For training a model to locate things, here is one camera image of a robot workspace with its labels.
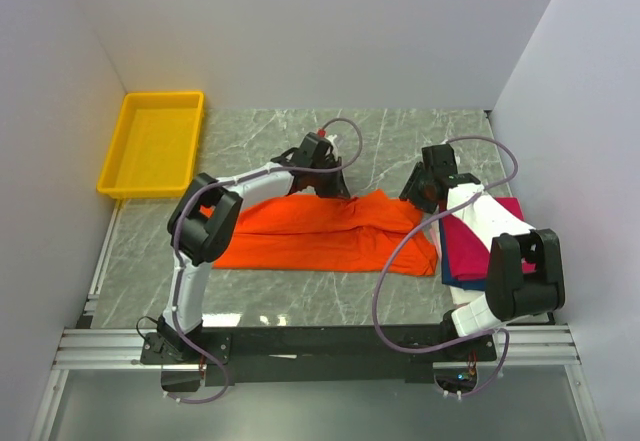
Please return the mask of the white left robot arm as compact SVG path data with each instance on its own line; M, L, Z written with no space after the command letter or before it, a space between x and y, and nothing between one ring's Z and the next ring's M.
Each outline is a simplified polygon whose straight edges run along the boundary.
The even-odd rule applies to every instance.
M337 136L319 129L260 168L222 178L200 173L193 179L167 225L174 259L170 294L155 331L144 338L142 364L226 363L235 345L258 353L276 340L273 328L205 327L205 289L242 212L307 188L321 198L349 198L338 144Z

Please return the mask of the orange t shirt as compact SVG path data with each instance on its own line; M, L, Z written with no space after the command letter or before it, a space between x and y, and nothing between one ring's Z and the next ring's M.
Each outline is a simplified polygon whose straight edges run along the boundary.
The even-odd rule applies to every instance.
M217 269L374 272L423 220L376 190L351 199L295 194L243 211Z

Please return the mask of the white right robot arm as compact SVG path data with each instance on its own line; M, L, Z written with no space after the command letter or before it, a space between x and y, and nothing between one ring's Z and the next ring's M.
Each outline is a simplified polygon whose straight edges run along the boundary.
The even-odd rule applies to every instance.
M422 149L422 159L414 166L400 199L425 213L461 221L488 252L484 293L451 311L444 320L450 328L438 339L447 358L464 358L474 347L473 335L564 306L557 234L518 219L476 176L460 173L450 144Z

